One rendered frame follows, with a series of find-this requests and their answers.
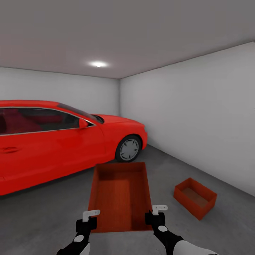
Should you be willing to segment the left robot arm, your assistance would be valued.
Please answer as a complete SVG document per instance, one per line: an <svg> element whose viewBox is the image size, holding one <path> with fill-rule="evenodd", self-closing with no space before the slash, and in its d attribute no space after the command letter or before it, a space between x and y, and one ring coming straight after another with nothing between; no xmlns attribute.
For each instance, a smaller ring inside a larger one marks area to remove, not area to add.
<svg viewBox="0 0 255 255"><path fill-rule="evenodd" d="M83 219L76 221L76 236L73 242L66 248L60 249L56 255L89 255L90 242L89 235L91 230L97 229L97 217L100 210L85 211Z"/></svg>

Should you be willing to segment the storage box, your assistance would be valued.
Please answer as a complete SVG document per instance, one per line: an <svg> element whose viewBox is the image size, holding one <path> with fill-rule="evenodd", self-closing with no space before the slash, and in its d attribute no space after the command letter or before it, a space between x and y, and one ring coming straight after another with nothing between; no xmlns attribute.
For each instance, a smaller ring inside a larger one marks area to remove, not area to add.
<svg viewBox="0 0 255 255"><path fill-rule="evenodd" d="M196 203L190 192L187 195L184 193L186 189L199 195L206 204ZM174 198L200 221L214 207L217 194L190 177L175 186Z"/></svg>
<svg viewBox="0 0 255 255"><path fill-rule="evenodd" d="M90 233L153 231L145 222L152 212L145 162L95 165L88 211L100 210Z"/></svg>

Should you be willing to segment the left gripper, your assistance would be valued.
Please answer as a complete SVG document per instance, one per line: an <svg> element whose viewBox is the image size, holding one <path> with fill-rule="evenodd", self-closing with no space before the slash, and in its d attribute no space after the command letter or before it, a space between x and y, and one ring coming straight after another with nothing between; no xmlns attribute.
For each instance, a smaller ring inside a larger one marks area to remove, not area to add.
<svg viewBox="0 0 255 255"><path fill-rule="evenodd" d="M76 232L78 232L82 227L86 227L89 229L89 233L91 230L97 229L97 217L90 217L88 222L82 222L81 220L76 221Z"/></svg>

